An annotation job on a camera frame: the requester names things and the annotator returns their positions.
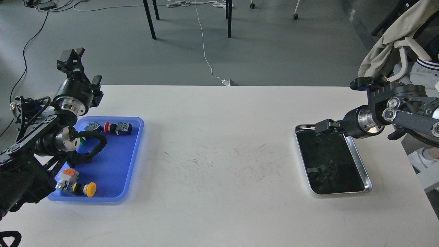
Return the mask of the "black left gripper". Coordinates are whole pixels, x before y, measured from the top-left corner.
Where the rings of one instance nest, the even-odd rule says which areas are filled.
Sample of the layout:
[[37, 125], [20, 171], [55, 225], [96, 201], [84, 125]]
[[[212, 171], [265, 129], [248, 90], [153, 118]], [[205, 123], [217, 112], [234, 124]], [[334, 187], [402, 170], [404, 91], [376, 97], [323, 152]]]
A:
[[81, 62], [84, 51], [83, 47], [64, 50], [57, 60], [57, 69], [64, 72], [67, 79], [58, 89], [54, 102], [77, 116], [83, 116], [89, 108], [99, 106], [104, 95], [100, 90], [101, 75], [95, 75], [91, 83], [86, 83]]

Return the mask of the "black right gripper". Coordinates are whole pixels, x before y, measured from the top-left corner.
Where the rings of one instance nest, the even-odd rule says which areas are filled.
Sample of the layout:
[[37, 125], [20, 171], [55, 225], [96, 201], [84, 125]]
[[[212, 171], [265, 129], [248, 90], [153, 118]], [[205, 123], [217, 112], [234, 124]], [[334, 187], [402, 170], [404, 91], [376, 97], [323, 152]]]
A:
[[384, 131], [372, 118], [372, 112], [367, 105], [355, 108], [345, 115], [342, 124], [339, 121], [325, 119], [315, 124], [315, 134], [321, 136], [328, 133], [347, 133], [355, 139], [377, 136]]

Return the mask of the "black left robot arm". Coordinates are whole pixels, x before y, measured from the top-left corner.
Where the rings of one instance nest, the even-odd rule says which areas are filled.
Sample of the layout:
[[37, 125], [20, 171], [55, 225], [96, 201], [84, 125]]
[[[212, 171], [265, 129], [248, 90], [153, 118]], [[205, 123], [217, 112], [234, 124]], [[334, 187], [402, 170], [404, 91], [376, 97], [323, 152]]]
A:
[[16, 142], [1, 152], [1, 218], [24, 203], [39, 203], [55, 191], [55, 175], [67, 163], [90, 162], [107, 144], [97, 132], [75, 130], [78, 117], [99, 106], [100, 75], [90, 81], [81, 58], [84, 48], [64, 50], [57, 69], [67, 75], [55, 97], [16, 97], [20, 124]]

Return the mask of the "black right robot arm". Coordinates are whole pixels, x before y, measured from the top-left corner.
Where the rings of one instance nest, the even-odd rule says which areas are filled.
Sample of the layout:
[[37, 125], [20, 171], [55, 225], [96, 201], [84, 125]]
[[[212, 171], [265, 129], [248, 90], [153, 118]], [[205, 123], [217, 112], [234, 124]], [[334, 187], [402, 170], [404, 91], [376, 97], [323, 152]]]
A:
[[364, 139], [377, 136], [385, 126], [393, 125], [395, 131], [388, 136], [389, 140], [408, 133], [420, 142], [438, 147], [439, 100], [428, 97], [424, 86], [372, 77], [358, 77], [349, 86], [367, 93], [367, 105], [347, 112], [342, 120], [325, 119], [316, 123], [317, 136], [346, 133]]

